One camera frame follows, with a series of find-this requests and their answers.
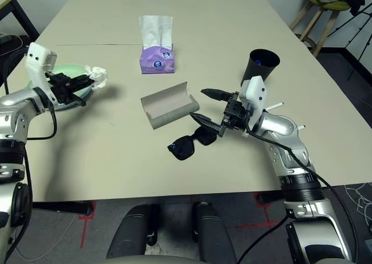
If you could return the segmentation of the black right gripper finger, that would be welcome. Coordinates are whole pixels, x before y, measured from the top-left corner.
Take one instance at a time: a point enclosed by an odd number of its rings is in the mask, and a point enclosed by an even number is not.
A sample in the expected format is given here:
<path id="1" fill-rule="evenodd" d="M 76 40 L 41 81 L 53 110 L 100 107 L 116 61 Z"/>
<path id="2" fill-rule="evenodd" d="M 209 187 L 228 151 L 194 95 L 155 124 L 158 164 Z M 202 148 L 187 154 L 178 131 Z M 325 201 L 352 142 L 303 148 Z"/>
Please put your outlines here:
<path id="1" fill-rule="evenodd" d="M 223 137 L 224 128 L 222 125 L 213 122 L 209 117 L 204 116 L 200 113 L 191 112 L 189 115 L 202 127 L 210 130 L 212 133 L 219 137 Z"/>
<path id="2" fill-rule="evenodd" d="M 202 89 L 201 93 L 217 101 L 228 101 L 233 95 L 230 92 L 226 92 L 226 91 L 218 90 L 218 89 L 212 89 L 212 88 Z"/>

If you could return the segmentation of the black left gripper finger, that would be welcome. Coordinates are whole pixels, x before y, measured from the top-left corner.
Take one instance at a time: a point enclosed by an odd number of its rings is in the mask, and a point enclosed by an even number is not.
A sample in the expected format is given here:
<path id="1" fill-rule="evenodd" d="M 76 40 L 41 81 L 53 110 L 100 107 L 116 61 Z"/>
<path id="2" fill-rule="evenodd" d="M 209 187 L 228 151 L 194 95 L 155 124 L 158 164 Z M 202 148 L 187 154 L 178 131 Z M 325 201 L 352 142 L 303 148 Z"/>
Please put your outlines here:
<path id="1" fill-rule="evenodd" d="M 70 84 L 92 84 L 94 80 L 87 74 L 71 78 Z"/>
<path id="2" fill-rule="evenodd" d="M 70 91 L 77 92 L 93 85 L 94 80 L 73 80 L 70 83 Z"/>

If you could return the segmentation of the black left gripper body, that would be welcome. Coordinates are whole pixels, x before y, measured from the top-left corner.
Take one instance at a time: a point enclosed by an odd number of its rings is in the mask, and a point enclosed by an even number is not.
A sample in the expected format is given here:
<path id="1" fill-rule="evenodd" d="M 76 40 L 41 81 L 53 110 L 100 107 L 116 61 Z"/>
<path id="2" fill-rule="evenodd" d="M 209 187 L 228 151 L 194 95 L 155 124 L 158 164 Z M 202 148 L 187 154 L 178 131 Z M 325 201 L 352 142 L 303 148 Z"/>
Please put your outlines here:
<path id="1" fill-rule="evenodd" d="M 47 72 L 46 77 L 49 79 L 48 83 L 59 104 L 77 103 L 80 106 L 86 106 L 85 100 L 70 91 L 71 77 L 63 73 L 52 74 L 51 72 Z"/>

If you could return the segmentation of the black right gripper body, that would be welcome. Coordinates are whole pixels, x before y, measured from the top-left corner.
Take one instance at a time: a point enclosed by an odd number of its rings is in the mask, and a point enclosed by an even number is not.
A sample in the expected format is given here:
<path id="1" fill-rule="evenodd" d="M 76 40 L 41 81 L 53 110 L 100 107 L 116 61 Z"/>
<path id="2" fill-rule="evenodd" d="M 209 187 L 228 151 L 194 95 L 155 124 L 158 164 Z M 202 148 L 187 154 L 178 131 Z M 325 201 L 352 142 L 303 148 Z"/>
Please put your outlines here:
<path id="1" fill-rule="evenodd" d="M 222 137 L 227 129 L 237 129 L 246 130 L 246 119 L 247 110 L 244 108 L 243 104 L 238 100 L 239 93 L 225 92 L 222 97 L 222 101 L 226 101 L 226 107 L 224 110 L 224 116 L 221 121 L 221 127 L 219 131 L 219 136 Z"/>

